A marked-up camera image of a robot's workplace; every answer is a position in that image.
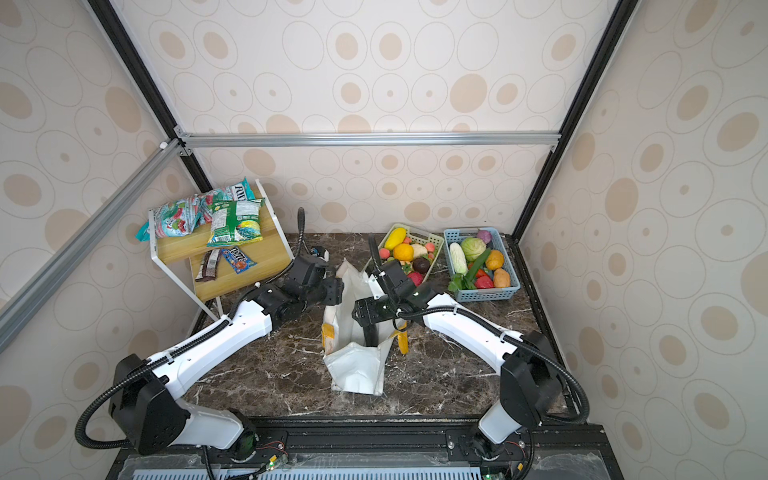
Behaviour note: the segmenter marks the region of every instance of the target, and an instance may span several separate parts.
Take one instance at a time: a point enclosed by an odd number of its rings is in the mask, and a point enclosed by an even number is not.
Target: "wooden shelf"
[[[257,180],[257,188],[253,189],[257,197],[260,196],[259,187],[260,184]],[[270,215],[267,205],[261,207],[260,225],[261,236],[264,240],[239,247],[243,253],[257,263],[256,266],[238,274],[224,258],[220,259],[215,280],[194,282],[194,293],[198,299],[205,302],[243,286],[253,285],[255,282],[280,272],[290,263],[290,252],[283,241],[280,228]],[[185,237],[157,239],[157,258],[165,265],[190,259],[190,268],[194,278],[200,271],[200,263],[203,261],[204,254],[214,248],[207,245],[209,237],[210,225],[206,224],[199,226]]]

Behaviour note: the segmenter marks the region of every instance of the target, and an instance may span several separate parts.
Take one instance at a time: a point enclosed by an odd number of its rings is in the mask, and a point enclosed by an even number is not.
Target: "green snack bag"
[[[263,240],[259,223],[259,209],[263,205],[263,198],[215,202],[208,246],[231,247]]]

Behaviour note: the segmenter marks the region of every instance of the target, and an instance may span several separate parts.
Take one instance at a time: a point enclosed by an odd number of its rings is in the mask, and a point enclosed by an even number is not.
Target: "basket of vegetables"
[[[379,243],[379,257],[382,262],[399,261],[402,271],[419,286],[432,272],[435,258],[444,243],[445,240],[439,235],[395,223]],[[368,269],[369,264],[370,260],[364,270]]]
[[[457,302],[507,300],[520,290],[498,230],[449,228],[443,232],[451,283]]]

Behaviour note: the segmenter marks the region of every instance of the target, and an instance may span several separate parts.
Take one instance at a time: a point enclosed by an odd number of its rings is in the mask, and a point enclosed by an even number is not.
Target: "wallpaper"
[[[296,232],[432,232],[486,225],[511,232],[548,145],[198,148],[214,184],[258,177],[280,225]]]
[[[157,147],[140,98],[79,3],[0,1],[0,308]],[[74,423],[118,361],[188,334],[197,307],[133,235],[193,192],[173,160],[0,354],[2,480],[106,475],[116,451],[82,449]],[[122,438],[103,409],[89,432]]]
[[[197,133],[557,130],[614,0],[113,0]]]
[[[624,477],[768,472],[768,3],[650,0],[522,248]]]

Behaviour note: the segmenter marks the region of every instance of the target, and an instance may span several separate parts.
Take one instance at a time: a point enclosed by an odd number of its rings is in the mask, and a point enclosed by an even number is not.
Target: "brown marble table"
[[[288,235],[288,241],[293,245],[296,235]],[[346,258],[361,270],[370,258],[365,234],[309,234],[307,244],[328,249],[335,266]],[[440,253],[429,281],[447,287],[444,253]],[[222,297],[225,311],[240,294],[236,291]],[[538,330],[524,289],[510,300],[466,306],[509,329]],[[391,348],[383,396],[334,392],[323,363],[322,322],[323,310],[316,308],[266,339],[243,347],[193,385],[184,398],[215,409],[236,408],[259,416],[469,415],[483,413],[498,399],[498,376],[487,364],[450,338],[420,326],[409,331],[407,355],[400,353],[396,342]],[[552,410],[565,411],[562,399]]]

